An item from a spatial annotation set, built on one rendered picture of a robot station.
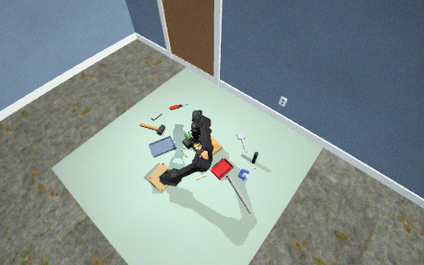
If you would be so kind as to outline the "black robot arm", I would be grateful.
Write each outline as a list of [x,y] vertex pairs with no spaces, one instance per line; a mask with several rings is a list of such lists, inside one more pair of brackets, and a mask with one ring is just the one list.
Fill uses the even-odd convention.
[[[181,168],[172,168],[170,171],[163,173],[160,177],[161,181],[171,186],[177,186],[182,178],[195,172],[208,171],[212,164],[212,138],[210,133],[211,119],[202,115],[202,110],[194,110],[192,112],[191,130],[193,133],[201,133],[196,137],[196,141],[201,144],[201,149],[195,154],[192,163]],[[208,152],[208,160],[200,157],[204,151]],[[163,179],[163,180],[162,180]],[[171,181],[171,182],[169,182]],[[173,183],[174,182],[174,183]],[[165,185],[164,184],[164,185]]]

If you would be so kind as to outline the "black mallet with wooden handle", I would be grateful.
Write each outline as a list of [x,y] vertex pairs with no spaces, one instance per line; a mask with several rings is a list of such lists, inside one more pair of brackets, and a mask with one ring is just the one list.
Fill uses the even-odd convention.
[[158,130],[156,133],[159,134],[159,135],[162,135],[162,133],[163,133],[165,127],[166,127],[163,124],[161,124],[160,127],[155,127],[155,126],[144,124],[144,123],[140,123],[140,126],[150,128],[150,129],[153,129],[153,130]]

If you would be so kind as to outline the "black cylinder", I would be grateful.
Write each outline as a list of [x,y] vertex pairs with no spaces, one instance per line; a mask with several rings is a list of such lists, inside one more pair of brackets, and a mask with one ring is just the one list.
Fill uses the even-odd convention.
[[255,152],[253,159],[252,159],[252,162],[251,162],[252,164],[256,163],[257,157],[258,157],[258,152]]

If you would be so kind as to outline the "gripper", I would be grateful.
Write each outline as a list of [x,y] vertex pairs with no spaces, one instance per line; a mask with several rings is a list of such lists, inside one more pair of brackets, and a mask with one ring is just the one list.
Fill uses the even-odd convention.
[[[192,132],[192,131],[191,131]],[[210,133],[212,133],[212,129],[210,128]],[[192,132],[192,137],[193,138],[191,138],[191,139],[189,139],[188,137],[186,138],[186,139],[184,139],[183,141],[182,141],[182,143],[188,148],[188,149],[190,149],[191,147],[193,148],[193,143],[196,141],[196,137],[198,136],[198,135],[201,135],[201,133],[193,133]]]

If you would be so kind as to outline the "red shallow tray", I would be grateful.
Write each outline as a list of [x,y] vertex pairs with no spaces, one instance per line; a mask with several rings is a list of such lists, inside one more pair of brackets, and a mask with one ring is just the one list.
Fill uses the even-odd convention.
[[211,172],[218,179],[221,179],[233,168],[234,166],[224,158],[220,163],[218,163],[214,168],[211,169]]

